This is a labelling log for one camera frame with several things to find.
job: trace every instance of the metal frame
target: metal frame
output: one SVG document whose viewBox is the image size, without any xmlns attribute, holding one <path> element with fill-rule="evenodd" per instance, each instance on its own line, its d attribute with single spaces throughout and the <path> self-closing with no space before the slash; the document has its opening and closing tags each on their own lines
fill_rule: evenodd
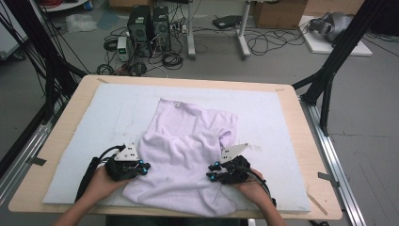
<svg viewBox="0 0 399 226">
<path fill-rule="evenodd" d="M 53 124 L 51 121 L 47 124 L 41 124 L 33 133 L 31 138 L 26 142 L 20 155 L 16 157 L 15 161 L 8 168 L 7 173 L 0 180 L 0 205 L 4 203 L 9 193 L 15 187 L 22 177 L 26 174 L 31 166 L 30 160 L 35 158 L 40 151 L 42 145 L 48 138 Z"/>
<path fill-rule="evenodd" d="M 334 146 L 332 145 L 331 139 L 324 135 L 323 129 L 318 125 L 320 121 L 320 113 L 317 106 L 308 105 L 307 107 L 311 116 L 311 122 L 316 130 L 316 134 L 319 138 L 320 145 L 323 148 L 324 157 L 328 163 L 329 171 L 331 172 L 332 179 L 340 183 L 337 189 L 340 191 L 343 204 L 347 215 L 349 216 L 352 225 L 354 226 L 365 226 L 363 215 L 360 212 L 358 203 L 355 200 L 355 196 L 350 188 L 350 185 L 343 172 L 340 160 L 335 152 Z"/>
<path fill-rule="evenodd" d="M 335 40 L 337 44 L 322 68 L 317 73 L 293 84 L 294 89 L 299 89 L 311 84 L 307 92 L 300 96 L 301 100 L 309 105 L 316 105 L 317 99 L 323 93 L 320 126 L 322 127 L 325 136 L 328 136 L 328 111 L 334 77 L 346 59 L 350 56 L 353 49 L 363 38 L 375 17 L 382 11 L 388 2 L 389 0 L 364 1 L 353 21 L 347 29 L 340 34 L 339 38 Z"/>
<path fill-rule="evenodd" d="M 243 11 L 243 18 L 241 20 L 241 27 L 239 30 L 237 30 L 237 38 L 239 40 L 241 49 L 243 50 L 243 58 L 250 56 L 250 51 L 247 46 L 247 41 L 244 37 L 244 32 L 246 31 L 247 18 L 249 15 L 251 1 L 256 1 L 256 0 L 246 0 L 246 2 L 244 3 L 244 11 Z M 188 57 L 190 59 L 196 58 L 196 47 L 194 44 L 194 34 L 193 34 L 193 19 L 194 19 L 194 15 L 192 12 L 193 2 L 194 2 L 194 0 L 188 0 L 188 19 L 189 20 L 188 20 L 188 33 L 187 33 L 187 47 L 188 47 Z"/>
</svg>

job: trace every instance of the electrical wire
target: electrical wire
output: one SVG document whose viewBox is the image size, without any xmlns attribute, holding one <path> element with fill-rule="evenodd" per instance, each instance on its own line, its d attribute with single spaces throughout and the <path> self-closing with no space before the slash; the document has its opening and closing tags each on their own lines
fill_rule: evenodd
<svg viewBox="0 0 399 226">
<path fill-rule="evenodd" d="M 180 33 L 176 33 L 176 30 L 173 29 L 173 32 L 170 33 L 170 36 L 174 38 L 174 41 L 177 41 L 178 43 L 174 42 L 176 45 L 180 46 L 179 51 L 173 51 L 176 54 L 180 54 L 183 50 L 183 44 L 182 42 L 179 40 L 180 38 Z"/>
<path fill-rule="evenodd" d="M 153 41 L 155 41 L 157 38 L 158 38 L 158 34 L 152 39 L 151 43 L 152 43 Z M 149 62 L 154 68 L 157 68 L 157 69 L 163 71 L 164 74 L 166 75 L 166 78 L 168 78 L 168 73 L 167 73 L 167 71 L 165 71 L 163 68 L 161 68 L 161 67 L 159 67 L 159 66 L 156 66 L 156 65 L 154 65 L 154 64 L 152 63 L 152 59 L 153 59 L 153 58 L 158 58 L 159 56 L 161 56 L 161 55 L 163 54 L 162 45 L 160 45 L 160 47 L 161 47 L 161 48 L 160 48 L 160 50 L 161 50 L 160 54 L 159 54 L 158 56 L 155 56 L 155 54 L 156 54 L 156 48 L 157 48 L 157 43 L 154 45 L 154 48 L 151 49 L 151 51 L 152 51 L 152 56 L 149 57 L 148 62 Z"/>
<path fill-rule="evenodd" d="M 213 31 L 213 32 L 215 32 L 217 34 L 221 33 L 221 34 L 226 35 L 228 37 L 228 41 L 229 41 L 229 46 L 228 47 L 213 51 L 212 53 L 208 53 L 207 55 L 216 54 L 216 53 L 219 53 L 219 52 L 222 52 L 224 50 L 229 49 L 231 47 L 231 37 L 230 37 L 230 35 L 228 33 L 229 32 L 233 32 L 233 34 L 236 34 L 236 32 L 235 32 L 236 26 L 232 27 L 231 29 L 224 29 L 224 30 L 207 28 L 207 27 L 203 27 L 203 26 L 195 26 L 195 27 L 199 28 L 199 29 L 193 30 L 193 32 Z M 204 48 L 206 48 L 206 50 L 203 53 L 207 53 L 209 48 L 208 48 L 208 46 L 203 44 L 203 40 L 198 39 L 198 38 L 195 38 L 195 40 L 200 40 L 201 41 L 201 43 L 198 46 L 203 46 Z"/>
<path fill-rule="evenodd" d="M 48 11 L 47 8 L 43 8 L 43 10 L 40 10 L 40 14 L 43 18 L 46 18 L 46 26 L 48 27 L 48 24 L 50 24 L 50 26 L 52 27 L 54 33 L 57 33 L 59 37 L 61 37 L 61 39 L 64 41 L 64 43 L 68 46 L 68 48 L 71 50 L 71 52 L 73 53 L 73 55 L 76 57 L 76 59 L 80 62 L 80 64 L 83 66 L 83 68 L 86 70 L 85 73 L 90 74 L 91 72 L 88 70 L 88 68 L 86 67 L 86 65 L 82 62 L 82 60 L 80 59 L 80 57 L 73 51 L 73 49 L 71 48 L 70 44 L 64 39 L 63 35 L 60 33 L 60 31 L 58 29 L 56 29 L 56 27 L 54 26 L 53 22 L 49 19 L 48 15 Z M 63 58 L 66 60 L 63 50 L 62 50 L 62 46 L 61 46 L 61 42 L 59 41 L 58 37 L 55 36 L 54 41 L 57 43 L 57 47 L 58 47 L 58 51 L 61 53 L 61 55 L 63 56 Z"/>
<path fill-rule="evenodd" d="M 184 59 L 176 53 L 164 53 L 162 56 L 162 65 L 169 70 L 179 70 L 183 66 Z"/>
<path fill-rule="evenodd" d="M 9 18 L 9 15 L 8 15 L 8 11 L 7 11 L 6 7 L 3 5 L 3 2 L 0 1 L 0 3 L 1 3 L 1 6 L 2 6 L 4 12 L 5 12 L 6 15 L 7 15 L 7 18 L 6 18 L 2 13 L 0 13 L 0 19 L 3 19 L 3 20 L 2 20 L 2 23 L 5 23 L 5 24 L 4 24 L 5 29 L 6 29 L 6 30 L 9 30 L 9 32 L 13 32 L 14 34 L 16 34 L 17 37 L 14 37 L 14 39 L 15 39 L 17 42 L 19 42 L 20 47 L 21 47 L 23 50 L 25 50 L 26 52 L 28 52 L 28 54 L 31 55 L 33 58 L 35 58 L 35 59 L 37 60 L 37 62 L 41 65 L 41 67 L 44 68 L 44 62 L 42 61 L 40 55 L 37 54 L 35 51 L 33 51 L 33 50 L 30 48 L 30 46 L 28 46 L 27 44 L 25 44 L 24 38 L 22 37 L 22 35 L 21 35 L 16 29 L 14 29 L 13 24 L 12 24 L 12 21 L 11 21 L 11 19 Z"/>
<path fill-rule="evenodd" d="M 248 39 L 247 45 L 251 53 L 255 56 L 263 56 L 272 50 L 277 50 L 285 45 L 302 45 L 305 43 L 303 35 L 297 35 L 290 31 L 285 30 L 271 30 L 267 32 L 259 32 L 256 30 L 248 30 L 252 34 L 245 34 L 245 36 L 255 36 L 254 38 Z M 265 41 L 265 49 L 257 50 L 255 46 L 258 45 L 258 41 Z"/>
<path fill-rule="evenodd" d="M 193 16 L 192 16 L 191 18 L 189 18 L 189 21 L 187 22 L 187 24 L 190 24 L 190 22 L 192 22 L 192 21 L 194 20 L 194 16 L 196 15 L 197 11 L 199 10 L 200 4 L 201 4 L 201 3 L 202 3 L 202 0 L 199 0 L 199 4 L 197 5 L 197 8 L 196 8 L 196 10 L 194 11 Z"/>
<path fill-rule="evenodd" d="M 110 35 L 104 38 L 105 42 L 103 44 L 103 48 L 106 51 L 104 56 L 105 64 L 101 64 L 97 67 L 97 74 L 111 75 L 115 73 L 114 68 L 110 64 L 117 54 L 119 37 L 122 37 L 121 34 L 123 34 L 123 32 L 125 32 L 126 30 L 126 27 L 120 27 L 116 30 L 111 31 Z M 109 58 L 109 53 L 114 53 L 111 58 Z"/>
<path fill-rule="evenodd" d="M 44 15 L 44 13 L 42 13 L 41 14 L 41 16 L 43 17 L 43 18 L 46 18 L 46 20 L 45 20 L 45 25 L 46 25 L 46 27 L 47 27 L 47 29 L 48 30 L 53 30 L 53 32 L 55 32 L 56 31 L 56 28 L 55 28 L 55 26 L 53 25 L 53 23 L 51 22 L 51 21 L 49 21 L 50 23 L 47 23 L 48 22 L 48 18 L 46 17 L 46 15 L 47 15 L 47 8 L 44 8 L 44 11 L 46 12 L 46 14 Z M 64 55 L 64 52 L 63 52 L 63 50 L 62 50 L 62 47 L 61 47 L 61 43 L 60 43 L 60 41 L 59 41 L 59 39 L 58 39 L 58 37 L 57 36 L 55 36 L 54 38 L 53 38 L 53 42 L 55 43 L 55 45 L 56 45 L 56 47 L 58 48 L 58 52 L 62 55 L 62 57 L 63 58 L 65 58 L 65 55 Z"/>
<path fill-rule="evenodd" d="M 386 42 L 399 42 L 399 37 L 377 34 L 377 33 L 373 32 L 373 31 L 367 32 L 366 36 L 368 38 L 370 38 L 370 39 L 379 39 L 379 40 L 383 40 L 383 41 L 386 41 Z"/>
<path fill-rule="evenodd" d="M 104 158 L 104 156 L 105 156 L 106 154 L 108 154 L 109 152 L 111 152 L 112 150 L 114 150 L 114 149 L 118 149 L 118 150 L 122 151 L 122 150 L 125 149 L 125 148 L 126 148 L 126 145 L 117 145 L 117 146 L 114 146 L 114 147 L 112 147 L 112 148 L 109 148 L 109 149 L 105 150 L 105 152 L 103 152 L 103 153 L 100 155 L 99 159 L 102 161 L 103 158 Z"/>
<path fill-rule="evenodd" d="M 366 38 L 364 38 L 364 39 L 365 39 L 365 40 L 367 40 L 367 41 L 369 41 L 371 44 L 374 44 L 374 45 L 378 46 L 379 48 L 381 48 L 381 49 L 383 49 L 383 50 L 387 51 L 388 53 L 390 53 L 390 54 L 392 54 L 392 55 L 395 55 L 396 57 L 399 57 L 399 55 L 398 55 L 398 54 L 395 54 L 395 53 L 394 53 L 394 52 L 392 52 L 391 50 L 388 50 L 388 49 L 386 49 L 386 48 L 382 47 L 381 45 L 379 45 L 379 44 L 377 44 L 377 43 L 373 42 L 372 40 L 368 40 L 368 39 L 366 39 Z"/>
</svg>

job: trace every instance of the concrete floor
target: concrete floor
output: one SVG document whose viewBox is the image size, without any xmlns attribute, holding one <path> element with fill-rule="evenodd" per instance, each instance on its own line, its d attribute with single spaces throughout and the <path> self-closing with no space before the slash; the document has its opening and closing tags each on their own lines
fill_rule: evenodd
<svg viewBox="0 0 399 226">
<path fill-rule="evenodd" d="M 105 11 L 95 9 L 84 12 L 76 8 L 55 13 L 54 17 L 62 21 L 69 13 L 87 13 L 98 22 Z M 203 17 L 196 19 L 196 23 L 212 27 L 212 20 Z M 104 63 L 104 37 L 126 23 L 126 19 L 118 18 L 108 28 L 65 34 L 64 38 L 86 67 L 95 72 Z M 248 26 L 253 26 L 251 18 Z M 399 54 L 398 42 L 373 41 Z M 399 126 L 396 119 L 399 115 L 398 56 L 367 40 L 363 42 L 373 56 L 351 56 L 338 71 L 332 91 L 328 130 L 366 224 L 393 226 L 399 222 L 399 175 L 396 165 L 399 159 L 399 137 L 395 133 Z M 232 32 L 196 33 L 196 46 L 196 60 L 188 59 L 184 47 L 184 65 L 178 71 L 166 70 L 169 78 L 293 84 L 317 72 L 328 57 L 310 53 L 307 45 L 303 44 L 285 45 L 264 56 L 250 56 L 242 60 L 241 50 Z M 81 67 L 65 44 L 63 47 L 70 63 Z M 263 49 L 264 45 L 260 44 L 257 48 Z M 114 64 L 120 65 L 117 60 L 111 65 Z M 167 76 L 159 69 L 146 75 Z M 0 90 L 0 157 L 3 157 L 42 106 L 44 99 L 38 79 L 27 60 L 0 63 Z M 306 88 L 299 89 L 297 94 L 305 91 Z M 4 225 L 50 224 L 57 217 L 56 214 L 10 213 L 7 205 L 11 196 L 12 192 L 0 207 L 0 218 Z M 287 222 L 289 225 L 310 225 L 305 220 Z M 93 224 L 104 225 L 104 216 L 87 216 L 80 225 Z M 329 224 L 350 225 L 346 216 Z M 257 225 L 265 223 L 257 220 Z"/>
</svg>

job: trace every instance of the desktop computer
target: desktop computer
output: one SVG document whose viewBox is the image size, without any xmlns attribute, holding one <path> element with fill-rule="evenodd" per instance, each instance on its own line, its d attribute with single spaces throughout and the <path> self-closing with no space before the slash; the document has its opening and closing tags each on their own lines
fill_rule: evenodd
<svg viewBox="0 0 399 226">
<path fill-rule="evenodd" d="M 156 51 L 170 51 L 170 32 L 168 7 L 156 7 L 152 12 L 152 22 L 155 33 Z"/>
<path fill-rule="evenodd" d="M 150 6 L 133 6 L 127 23 L 134 54 L 152 56 L 153 24 Z"/>
</svg>

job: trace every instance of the black cable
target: black cable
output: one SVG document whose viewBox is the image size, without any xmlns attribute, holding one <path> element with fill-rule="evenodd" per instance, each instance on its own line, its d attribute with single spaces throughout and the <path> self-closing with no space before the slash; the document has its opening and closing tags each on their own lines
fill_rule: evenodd
<svg viewBox="0 0 399 226">
<path fill-rule="evenodd" d="M 114 146 L 114 147 L 112 147 L 112 148 L 109 148 L 109 149 L 105 150 L 105 152 L 103 152 L 102 155 L 100 155 L 99 159 L 100 159 L 100 160 L 103 160 L 103 157 L 104 157 L 107 153 L 111 152 L 111 151 L 114 150 L 114 149 L 118 149 L 118 150 L 122 151 L 122 150 L 125 149 L 125 148 L 126 148 L 126 145 L 117 145 L 117 146 Z"/>
<path fill-rule="evenodd" d="M 8 18 L 8 25 L 9 25 L 10 27 L 13 28 L 12 21 L 11 21 L 11 19 L 10 19 L 9 16 L 8 16 L 8 12 L 7 12 L 6 7 L 3 5 L 3 2 L 2 2 L 2 1 L 0 1 L 0 4 L 1 4 L 1 6 L 2 6 L 4 12 L 5 12 L 6 15 L 7 15 L 7 18 Z"/>
<path fill-rule="evenodd" d="M 116 52 L 118 50 L 118 39 L 107 40 L 104 43 L 104 49 L 109 52 Z"/>
<path fill-rule="evenodd" d="M 255 38 L 249 39 L 247 41 L 249 50 L 255 56 L 263 56 L 272 50 L 282 48 L 286 44 L 302 45 L 303 43 L 305 43 L 305 38 L 303 37 L 303 35 L 297 35 L 297 34 L 294 34 L 293 32 L 289 32 L 289 31 L 285 31 L 285 30 L 271 30 L 271 31 L 267 31 L 265 33 L 261 33 L 256 30 L 249 30 L 249 31 L 259 34 L 259 35 L 256 35 Z M 293 36 L 293 38 L 286 39 L 284 37 L 285 35 L 291 35 L 291 36 Z M 262 50 L 262 51 L 255 50 L 255 46 L 257 45 L 258 40 L 266 41 L 265 50 Z"/>
<path fill-rule="evenodd" d="M 118 28 L 118 29 L 115 29 L 115 30 L 111 31 L 111 33 L 109 34 L 109 36 L 105 37 L 104 40 L 105 40 L 105 41 L 108 41 L 108 40 L 117 40 L 117 39 L 118 39 L 119 37 L 121 37 L 122 34 L 123 34 L 124 32 L 126 32 L 127 30 L 128 30 L 128 29 L 127 29 L 126 26 L 123 26 L 123 27 L 120 27 L 120 28 Z"/>
<path fill-rule="evenodd" d="M 97 74 L 104 74 L 104 73 L 106 73 L 106 74 L 111 75 L 111 74 L 114 73 L 114 69 L 113 69 L 111 66 L 109 66 L 108 64 L 101 64 L 101 65 L 99 65 L 99 66 L 97 67 L 96 73 L 97 73 Z"/>
<path fill-rule="evenodd" d="M 386 42 L 399 42 L 398 37 L 390 36 L 390 35 L 382 35 L 375 33 L 374 31 L 370 31 L 366 33 L 366 36 L 371 39 L 380 39 Z"/>
<path fill-rule="evenodd" d="M 182 50 L 183 50 L 183 45 L 182 45 L 182 42 L 179 40 L 179 36 L 176 35 L 176 31 L 175 30 L 173 30 L 173 31 L 174 31 L 173 33 L 170 33 L 170 36 L 175 38 L 175 40 L 180 44 L 179 51 L 177 51 L 177 52 L 173 51 L 173 52 L 175 52 L 177 55 L 179 55 L 182 52 Z"/>
<path fill-rule="evenodd" d="M 170 19 L 172 22 L 175 21 L 175 17 L 176 17 L 176 15 L 177 15 L 177 10 L 178 10 L 178 8 L 179 8 L 179 4 L 176 4 L 176 7 L 169 13 L 169 14 L 174 13 L 173 16 L 172 16 L 172 18 Z"/>
<path fill-rule="evenodd" d="M 164 53 L 162 56 L 162 65 L 169 70 L 179 70 L 183 66 L 184 59 L 175 53 Z"/>
<path fill-rule="evenodd" d="M 371 41 L 371 40 L 368 40 L 368 39 L 366 39 L 366 38 L 364 38 L 364 39 L 367 40 L 367 41 L 369 41 L 371 44 L 374 44 L 374 45 L 378 46 L 379 48 L 381 48 L 381 49 L 387 51 L 388 53 L 393 54 L 393 55 L 399 57 L 399 55 L 395 54 L 395 53 L 392 52 L 391 50 L 388 50 L 388 49 L 382 47 L 381 45 L 379 45 L 379 44 L 377 44 L 377 43 L 375 43 L 375 42 L 373 42 L 373 41 Z"/>
<path fill-rule="evenodd" d="M 182 14 L 181 22 L 184 24 L 185 23 L 185 16 L 184 16 L 184 13 L 183 13 L 182 4 L 180 4 L 180 13 Z"/>
<path fill-rule="evenodd" d="M 200 32 L 200 31 L 207 31 L 207 30 L 209 30 L 209 31 L 215 31 L 215 32 L 224 32 L 224 31 L 235 31 L 236 29 L 237 29 L 236 26 L 234 26 L 234 27 L 232 27 L 232 28 L 230 28 L 230 29 L 223 29 L 223 30 L 220 30 L 220 29 L 213 29 L 213 28 L 207 28 L 207 27 L 201 27 L 200 29 L 193 30 L 193 32 Z"/>
<path fill-rule="evenodd" d="M 199 0 L 199 4 L 197 5 L 197 8 L 196 8 L 196 10 L 194 11 L 193 16 L 192 16 L 191 18 L 189 18 L 189 21 L 187 22 L 187 24 L 189 24 L 189 23 L 194 19 L 194 16 L 196 15 L 197 11 L 199 10 L 200 4 L 201 4 L 201 3 L 202 3 L 202 0 Z"/>
<path fill-rule="evenodd" d="M 44 90 L 44 87 L 43 87 L 43 85 L 42 85 L 42 83 L 41 83 L 41 81 L 40 81 L 40 79 L 39 79 L 39 76 L 42 77 L 42 78 L 45 78 L 45 75 L 44 75 L 44 73 L 41 71 L 41 69 L 39 68 L 39 66 L 37 65 L 37 63 L 36 63 L 37 61 L 35 61 L 35 60 L 32 58 L 32 57 L 35 57 L 35 56 L 31 56 L 31 53 L 30 53 L 29 51 L 27 51 L 27 49 L 25 48 L 25 47 L 26 47 L 25 43 L 24 43 L 22 40 L 19 39 L 18 35 L 16 34 L 16 33 L 17 33 L 16 31 L 15 31 L 15 30 L 12 30 L 12 28 L 9 27 L 9 26 L 6 24 L 6 22 L 3 20 L 3 17 L 0 17 L 0 24 L 2 24 L 2 25 L 4 26 L 4 28 L 9 32 L 9 34 L 18 42 L 18 44 L 21 46 L 21 48 L 22 48 L 23 50 L 25 50 L 25 53 L 26 53 L 27 57 L 28 57 L 29 60 L 32 62 L 32 65 L 33 65 L 33 67 L 35 68 L 36 75 L 37 75 L 38 80 L 39 80 L 39 82 L 40 82 L 40 88 L 41 88 L 43 94 L 46 95 L 46 92 L 45 92 L 45 90 Z"/>
<path fill-rule="evenodd" d="M 81 65 L 83 66 L 83 68 L 86 70 L 86 74 L 89 74 L 90 71 L 88 70 L 88 68 L 86 67 L 86 65 L 82 62 L 82 60 L 80 59 L 80 57 L 73 51 L 73 49 L 71 48 L 70 44 L 64 39 L 64 36 L 60 33 L 60 31 L 59 31 L 58 29 L 56 29 L 56 27 L 54 26 L 54 24 L 53 24 L 53 22 L 51 21 L 51 19 L 49 19 L 49 17 L 47 16 L 47 15 L 48 15 L 47 8 L 44 8 L 44 10 L 45 10 L 45 12 L 44 12 L 43 10 L 41 10 L 41 8 L 40 8 L 40 14 L 41 14 L 41 16 L 42 16 L 43 18 L 46 18 L 46 19 L 47 19 L 46 22 L 49 22 L 49 23 L 50 23 L 50 26 L 53 28 L 54 33 L 57 33 L 57 34 L 59 35 L 59 37 L 61 37 L 61 39 L 64 40 L 65 44 L 67 44 L 68 48 L 71 50 L 71 52 L 73 53 L 73 55 L 77 58 L 77 60 L 80 62 L 80 64 L 81 64 Z M 58 36 L 55 36 L 55 42 L 57 43 L 58 51 L 61 53 L 61 55 L 63 56 L 63 58 L 66 60 L 66 58 L 65 58 L 65 56 L 64 56 L 64 53 L 63 53 L 63 50 L 62 50 L 61 42 L 59 41 Z"/>
</svg>

